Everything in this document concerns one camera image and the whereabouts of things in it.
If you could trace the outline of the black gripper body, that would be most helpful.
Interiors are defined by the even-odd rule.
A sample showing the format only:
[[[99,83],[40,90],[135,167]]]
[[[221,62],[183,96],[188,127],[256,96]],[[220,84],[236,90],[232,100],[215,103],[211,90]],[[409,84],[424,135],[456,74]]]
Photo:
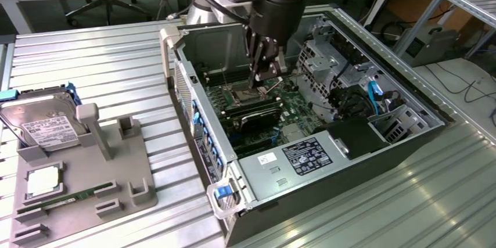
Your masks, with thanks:
[[[297,30],[303,13],[304,0],[257,0],[252,2],[249,29],[277,42],[287,42]]]

